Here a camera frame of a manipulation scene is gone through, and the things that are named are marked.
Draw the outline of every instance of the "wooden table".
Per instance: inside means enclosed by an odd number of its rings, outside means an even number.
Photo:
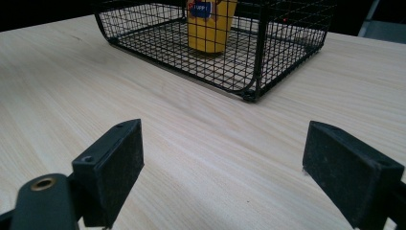
[[[351,229],[302,172],[308,123],[406,165],[406,45],[328,34],[246,103],[111,47],[94,16],[1,33],[0,212],[23,184],[70,174],[77,155],[136,118],[146,165],[115,229]]]

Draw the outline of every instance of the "wire basket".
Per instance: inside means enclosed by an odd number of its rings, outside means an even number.
[[[101,33],[111,45],[250,102],[323,47],[335,7],[334,0],[239,0],[234,15],[230,11],[220,15],[213,10],[215,0],[188,2],[99,0],[92,5]],[[226,34],[226,41],[191,34],[197,30],[191,26],[211,29],[204,26],[211,19],[206,18],[203,26],[195,24],[197,19],[191,21],[197,14],[192,7],[200,9],[203,4],[211,4],[210,12],[201,11],[203,17],[232,19],[226,22],[231,23],[230,30],[212,26],[215,34]],[[224,50],[198,50],[191,46],[197,40],[222,45]]]

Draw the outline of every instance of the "dark background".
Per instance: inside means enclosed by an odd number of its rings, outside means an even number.
[[[89,0],[12,0],[0,4],[0,32],[92,14]],[[337,0],[330,31],[358,35],[372,0]],[[381,0],[373,20],[406,24],[406,0]]]

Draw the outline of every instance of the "yellow container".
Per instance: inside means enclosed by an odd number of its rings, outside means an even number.
[[[188,0],[189,46],[206,53],[225,50],[237,0]]]

